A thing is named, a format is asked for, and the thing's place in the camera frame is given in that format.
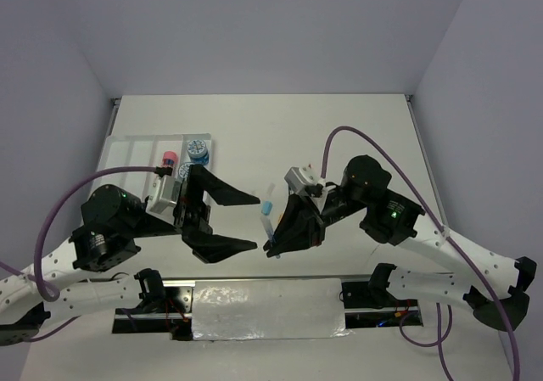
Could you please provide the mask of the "pink capped pencil tube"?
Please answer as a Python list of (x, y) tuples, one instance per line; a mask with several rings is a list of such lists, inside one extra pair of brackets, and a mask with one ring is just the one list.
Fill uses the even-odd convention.
[(177, 153), (174, 151), (168, 150), (168, 151), (165, 151), (162, 155), (160, 168), (167, 170), (169, 175), (171, 176), (176, 168), (177, 163), (178, 163)]

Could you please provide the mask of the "dark blue pen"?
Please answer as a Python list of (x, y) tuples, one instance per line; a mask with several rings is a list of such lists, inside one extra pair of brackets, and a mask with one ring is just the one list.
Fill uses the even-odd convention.
[(264, 249), (265, 249), (265, 251), (269, 251), (269, 250), (272, 249), (272, 246), (275, 243), (274, 229), (273, 229), (273, 226), (272, 226), (272, 222), (271, 222), (269, 216), (266, 216), (266, 215), (263, 215), (263, 214), (260, 215), (260, 221), (262, 223), (262, 226), (264, 227), (264, 230), (265, 230), (265, 233), (266, 233), (266, 236), (267, 236), (267, 242), (266, 242), (266, 244), (264, 246)]

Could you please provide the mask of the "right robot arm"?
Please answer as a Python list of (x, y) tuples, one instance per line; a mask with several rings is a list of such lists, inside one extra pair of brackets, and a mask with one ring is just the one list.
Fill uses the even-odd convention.
[(328, 227), (363, 210), (359, 227), (373, 241), (419, 254), (444, 272), (379, 263), (361, 291), (344, 286), (346, 305), (355, 299), (373, 308), (427, 300), (470, 311), (498, 331), (517, 328), (528, 312), (527, 289), (536, 263), (498, 255), (457, 233), (439, 230), (421, 205), (388, 188), (391, 178), (368, 155), (349, 161), (340, 184), (316, 177), (308, 166), (291, 168), (285, 176), (287, 206), (264, 246), (267, 257), (319, 246)]

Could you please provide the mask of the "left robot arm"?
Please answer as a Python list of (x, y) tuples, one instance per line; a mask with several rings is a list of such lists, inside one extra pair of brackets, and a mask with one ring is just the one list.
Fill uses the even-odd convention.
[[(152, 172), (156, 192), (146, 199), (113, 184), (98, 187), (81, 206), (82, 225), (56, 249), (43, 247), (64, 203), (80, 188), (103, 176)], [(98, 171), (69, 189), (51, 209), (38, 233), (34, 260), (22, 270), (10, 269), (1, 282), (1, 344), (41, 341), (43, 325), (65, 328), (76, 318), (108, 309), (155, 312), (187, 309), (171, 301), (160, 273), (145, 268), (135, 274), (103, 280), (140, 252), (139, 238), (180, 236), (195, 257), (215, 264), (256, 249), (253, 241), (217, 235), (209, 224), (209, 195), (218, 205), (257, 205), (260, 199), (223, 182), (202, 165), (192, 165), (184, 181), (169, 166), (122, 166)]]

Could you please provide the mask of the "blue paint jar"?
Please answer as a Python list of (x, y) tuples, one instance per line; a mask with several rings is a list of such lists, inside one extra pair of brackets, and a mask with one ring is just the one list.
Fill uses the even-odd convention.
[(190, 168), (192, 165), (192, 162), (181, 163), (177, 169), (176, 178), (181, 182), (184, 181), (188, 177), (188, 173), (190, 172)]
[(194, 164), (208, 165), (210, 161), (210, 151), (205, 140), (190, 140), (187, 145), (187, 154)]

